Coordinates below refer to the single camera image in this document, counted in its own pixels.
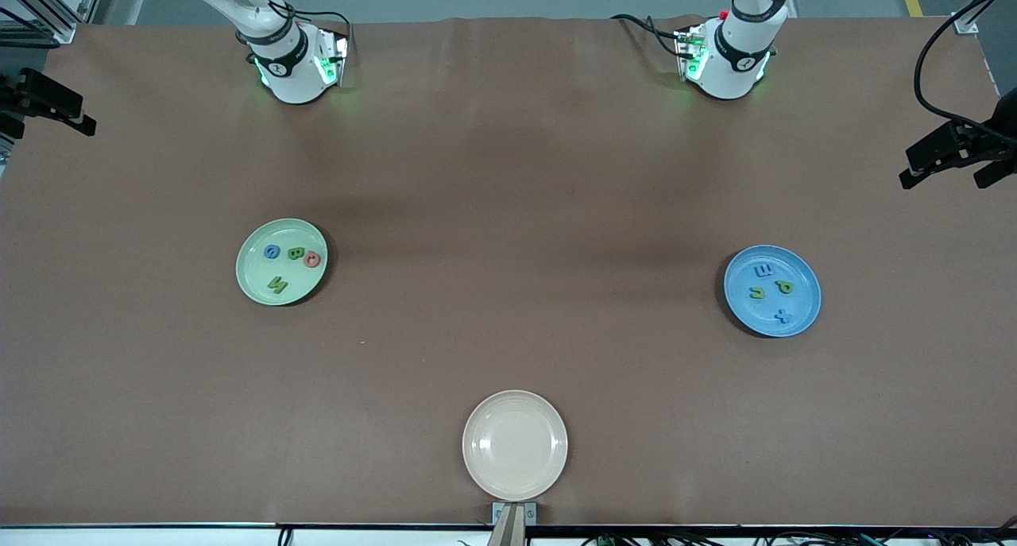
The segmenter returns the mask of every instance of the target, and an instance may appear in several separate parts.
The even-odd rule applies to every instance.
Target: wire
[[[32,21],[25,20],[24,17],[18,16],[18,14],[15,14],[10,9],[7,9],[6,7],[0,7],[0,13],[3,13],[4,16],[10,17],[11,20],[17,21],[18,23],[24,25],[25,27],[28,27],[33,32],[37,33],[37,35],[45,37],[45,39],[49,40],[50,42],[50,43],[0,42],[0,47],[21,47],[21,49],[57,49],[57,47],[60,47],[60,43],[58,43],[57,40],[53,39],[53,36],[49,35],[49,33],[46,33],[46,31],[44,31],[43,28],[37,27],[37,25]]]
[[[996,0],[989,0],[988,2],[983,3],[980,9],[975,11],[974,16],[971,16],[971,22],[973,23],[974,20],[977,20],[978,16],[981,16],[981,13],[983,13],[984,10],[988,10],[994,3],[996,3]]]
[[[617,16],[611,16],[611,20],[632,21],[633,23],[636,23],[637,25],[639,25],[639,27],[643,27],[647,32],[654,32],[654,33],[656,33],[660,37],[669,37],[669,39],[672,39],[674,37],[673,33],[661,32],[660,29],[657,29],[656,27],[650,27],[650,25],[648,25],[646,21],[640,20],[640,18],[636,17],[636,16],[630,16],[630,14],[627,14],[627,13],[618,13]],[[686,27],[678,27],[677,29],[674,29],[674,31],[675,32],[682,32],[684,29],[690,28],[691,26],[692,25],[687,25]]]
[[[291,527],[283,527],[279,531],[279,539],[276,540],[276,546],[290,546],[293,542],[293,529]]]
[[[962,17],[964,13],[968,13],[968,11],[970,11],[971,9],[975,9],[975,7],[984,2],[992,2],[992,1],[993,0],[971,0],[971,2],[968,3],[966,6],[962,7],[960,11],[957,11],[951,17],[948,17],[947,20],[944,21],[943,24],[940,25],[940,27],[937,28],[935,33],[933,33],[933,36],[929,39],[929,42],[925,43],[925,47],[922,47],[921,53],[918,54],[918,60],[915,61],[914,64],[914,97],[916,98],[916,100],[918,100],[918,104],[921,105],[922,108],[925,108],[925,111],[931,112],[931,114],[941,116],[941,118],[948,118],[954,120],[955,122],[964,123],[964,125],[966,126],[970,126],[973,129],[980,130],[980,132],[982,133],[991,134],[991,136],[996,136],[997,139],[1003,140],[1004,143],[1013,144],[1013,146],[1017,147],[1017,139],[1014,139],[1013,136],[1007,136],[1007,134],[1000,133],[998,132],[998,130],[992,129],[992,127],[984,126],[980,122],[976,122],[975,120],[966,118],[966,116],[952,114],[952,112],[950,111],[945,111],[945,109],[938,108],[936,107],[936,105],[930,104],[929,100],[925,100],[925,96],[921,93],[921,68],[922,65],[925,64],[925,57],[929,55],[929,51],[933,49],[936,40],[940,39],[940,36],[942,36],[943,33],[946,32],[947,28],[949,28],[950,25],[953,24],[954,21],[959,20],[959,18]]]
[[[346,24],[346,35],[353,39],[353,24],[350,22],[349,18],[343,16],[339,11],[306,11],[302,9],[294,9],[289,3],[276,3],[273,0],[264,0],[268,4],[268,7],[276,12],[277,16],[283,17],[284,20],[291,20],[296,17],[298,20],[310,21],[308,16],[337,16],[340,17]]]
[[[770,537],[756,537],[753,542],[753,546],[774,546],[774,543],[777,543],[779,540],[788,541],[790,543],[789,546],[873,546],[874,544],[887,544],[891,540],[900,536],[902,533],[920,533],[923,536],[929,535],[930,538],[936,538],[938,540],[939,546],[979,546],[981,544],[1004,546],[1002,541],[1009,538],[1001,538],[999,533],[1008,531],[1013,526],[1017,526],[1017,517],[1007,521],[1005,525],[999,528],[988,531],[977,530],[974,534],[947,533],[933,529],[914,529],[910,527],[893,529],[893,532],[890,532],[889,534],[880,533],[878,535],[873,535],[872,533],[869,533],[865,536],[848,530],[844,531],[845,534],[843,535],[839,532],[836,535],[831,535],[815,532],[791,531],[779,533]],[[672,546],[674,544],[681,544],[683,546],[720,546],[719,543],[714,542],[706,536],[682,530],[668,529],[666,532],[649,532],[649,536],[637,534],[618,535],[615,533],[606,533],[601,530],[600,534],[586,539],[581,546],[595,544],[598,539],[610,541],[613,546],[640,546],[639,539],[649,540],[650,544],[653,546]]]
[[[666,39],[674,39],[675,32],[683,32],[690,27],[693,27],[693,25],[685,25],[685,27],[678,27],[674,29],[674,32],[668,33],[658,29],[657,25],[655,25],[653,22],[653,17],[651,16],[646,16],[646,21],[643,21],[639,20],[638,17],[630,16],[630,14],[627,13],[618,13],[617,16],[611,16],[611,20],[632,21],[637,25],[639,25],[639,27],[643,27],[645,31],[650,32],[651,35],[653,35],[655,39],[657,39],[657,43],[659,43],[660,46],[664,48],[664,51],[667,51],[668,53],[674,55],[675,57],[680,57],[682,58],[682,60],[691,60],[693,58],[691,54],[680,53],[680,51],[675,51],[674,49],[668,47],[666,43],[664,43],[665,37]]]
[[[650,31],[653,32],[653,37],[657,39],[657,43],[659,43],[660,46],[664,48],[664,51],[667,51],[668,53],[674,55],[675,57],[680,57],[682,58],[682,60],[691,60],[693,58],[693,55],[691,53],[680,53],[680,51],[671,49],[670,47],[667,46],[666,43],[664,43],[664,39],[660,37],[661,32],[658,32],[657,25],[653,24],[653,17],[646,16],[646,22],[650,24]]]

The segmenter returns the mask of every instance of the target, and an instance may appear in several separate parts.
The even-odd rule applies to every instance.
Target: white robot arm
[[[787,20],[785,0],[731,0],[730,13],[677,36],[678,71],[719,100],[736,100],[763,78],[770,46]]]
[[[342,79],[347,37],[296,20],[283,0],[202,0],[236,25],[261,82],[287,104],[307,104]]]

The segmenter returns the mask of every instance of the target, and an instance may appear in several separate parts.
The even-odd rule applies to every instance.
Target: black cable
[[[624,546],[643,546],[635,538],[625,538],[624,536],[611,536],[611,538],[620,540]]]
[[[617,16],[611,16],[611,20],[632,21],[633,23],[636,23],[637,25],[639,25],[639,27],[643,27],[647,32],[654,32],[654,33],[656,33],[660,37],[668,37],[668,39],[674,39],[673,33],[661,32],[660,29],[657,29],[656,27],[650,27],[650,25],[648,25],[646,23],[646,21],[640,20],[640,18],[636,17],[636,16],[630,16],[630,14],[627,14],[627,13],[618,13]],[[683,31],[690,28],[691,26],[692,25],[686,25],[686,27],[678,27],[677,29],[674,29],[674,31],[675,32],[683,32]]]
[[[674,55],[675,57],[680,57],[682,58],[682,60],[691,60],[693,58],[693,55],[691,53],[680,53],[680,51],[671,49],[670,47],[667,46],[666,43],[664,43],[664,39],[660,37],[661,32],[658,32],[657,25],[653,24],[653,17],[646,16],[646,22],[650,24],[650,32],[653,33],[653,37],[657,39],[657,43],[659,43],[660,46],[664,48],[664,51],[667,51],[668,53]]]
[[[293,529],[290,527],[280,528],[279,539],[276,540],[276,546],[290,546],[293,542]]]
[[[18,16],[18,14],[15,14],[10,9],[7,9],[6,7],[0,7],[0,13],[3,13],[4,16],[10,17],[11,20],[17,21],[18,23],[24,25],[25,27],[28,27],[33,32],[37,33],[37,35],[43,36],[44,39],[47,39],[48,42],[50,42],[50,43],[0,42],[0,47],[20,47],[21,49],[57,49],[57,47],[60,47],[60,43],[58,43],[57,40],[53,39],[53,36],[49,35],[49,33],[47,33],[45,29],[37,27],[37,25],[32,21],[25,20],[24,17]]]
[[[890,542],[894,538],[897,538],[897,535],[900,534],[900,533],[902,533],[902,532],[904,532],[904,529],[899,528],[899,529],[893,531],[893,534],[891,534],[890,536],[887,536],[883,540],[877,540],[877,542],[879,542],[880,544],[886,544],[887,542]]]
[[[977,11],[975,11],[974,16],[971,16],[971,22],[974,22],[974,20],[977,20],[978,16],[981,16],[981,12],[984,11],[985,9],[989,9],[993,5],[993,3],[995,3],[995,2],[996,2],[996,0],[989,0],[988,2],[981,4],[980,9],[978,9]]]
[[[297,9],[297,13],[302,14],[302,16],[337,16],[346,24],[346,35],[350,36],[350,39],[353,39],[353,24],[346,16],[339,13],[339,11],[307,11],[304,9]]]
[[[298,20],[310,21],[310,17],[307,16],[337,16],[342,18],[346,24],[346,35],[353,39],[353,24],[350,22],[349,18],[343,16],[339,11],[306,11],[302,9],[294,9],[289,3],[276,3],[273,0],[265,0],[268,3],[268,7],[276,12],[277,16],[283,17],[284,20],[291,20],[296,17]]]
[[[665,538],[672,538],[674,540],[677,540],[678,542],[681,542],[685,546],[721,546],[717,542],[714,542],[708,538],[699,536],[697,534],[692,534],[690,532],[668,531],[668,532],[662,532],[660,534]]]
[[[665,37],[666,39],[674,39],[674,32],[683,32],[690,27],[693,27],[693,25],[685,25],[685,27],[678,27],[674,29],[674,32],[668,33],[658,29],[657,25],[655,25],[653,22],[653,17],[651,16],[646,16],[646,21],[643,21],[640,20],[638,17],[630,16],[630,14],[627,13],[618,13],[617,16],[611,16],[611,20],[632,21],[637,25],[639,25],[639,27],[643,27],[643,29],[650,32],[651,35],[653,35],[655,39],[657,39],[657,42],[660,43],[660,46],[664,48],[664,51],[667,51],[668,53],[674,55],[675,57],[680,57],[682,58],[682,60],[691,60],[693,58],[691,54],[680,53],[680,51],[672,50],[670,47],[667,46],[666,43],[664,43]]]
[[[811,545],[823,545],[823,546],[865,546],[861,542],[860,538],[834,538],[829,534],[819,534],[810,532],[785,532],[772,536],[764,541],[766,546],[773,546],[774,542],[778,539],[793,539],[793,538],[805,538],[804,542],[797,543],[797,546],[811,546]]]
[[[922,47],[921,53],[918,54],[918,60],[915,61],[914,64],[914,97],[918,100],[918,104],[921,105],[922,108],[925,108],[925,111],[931,112],[931,114],[941,116],[941,118],[955,120],[955,122],[962,122],[966,126],[980,130],[982,133],[991,134],[991,136],[996,136],[997,139],[1003,140],[1005,143],[1013,144],[1013,146],[1017,147],[1017,139],[1014,139],[1013,136],[1007,136],[1007,134],[1000,133],[998,130],[992,129],[992,127],[984,126],[980,122],[966,118],[966,116],[952,114],[950,111],[944,111],[944,109],[938,108],[934,104],[930,104],[929,100],[925,100],[925,96],[921,93],[921,68],[922,65],[925,64],[925,57],[929,55],[929,51],[933,49],[936,40],[940,39],[940,36],[944,35],[944,32],[951,27],[954,21],[959,20],[964,13],[968,13],[968,11],[984,2],[992,2],[992,0],[972,0],[972,2],[962,7],[960,11],[957,11],[951,17],[948,17],[947,20],[944,21],[944,24],[940,25],[940,27],[933,33],[929,42],[925,43],[925,47]]]
[[[1003,523],[1002,525],[992,530],[989,531],[980,530],[976,533],[977,542],[994,542],[996,543],[997,546],[1005,546],[1005,544],[1003,543],[1003,539],[1001,539],[999,536],[996,535],[1000,532],[1010,530],[1011,528],[1014,527],[1014,525],[1017,525],[1017,515],[1010,517],[1009,519],[1007,519],[1007,522]]]
[[[58,49],[59,43],[27,43],[27,42],[0,42],[0,47],[13,47],[14,49]]]

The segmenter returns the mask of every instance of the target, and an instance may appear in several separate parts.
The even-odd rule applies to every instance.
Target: beige plate
[[[501,391],[484,400],[463,430],[463,460],[473,480],[501,500],[529,500],[558,480],[569,436],[540,395]]]

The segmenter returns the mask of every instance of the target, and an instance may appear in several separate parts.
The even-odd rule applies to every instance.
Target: green led light
[[[254,59],[254,67],[257,67],[257,72],[258,74],[261,75],[261,85],[272,86],[268,85],[268,77],[265,76],[264,69],[261,68],[261,62],[258,61],[256,58]]]
[[[315,57],[314,62],[317,65],[319,74],[321,74],[321,81],[325,82],[326,85],[336,82],[336,71],[331,61],[320,60],[320,58]]]
[[[697,79],[703,75],[703,67],[706,66],[706,62],[710,60],[709,50],[704,47],[700,50],[700,53],[689,61],[689,78]]]
[[[766,71],[766,62],[767,61],[770,61],[770,54],[769,53],[767,53],[763,57],[763,61],[760,61],[760,71],[758,72],[758,74],[756,74],[756,81],[759,81],[759,79],[763,78],[764,71]]]

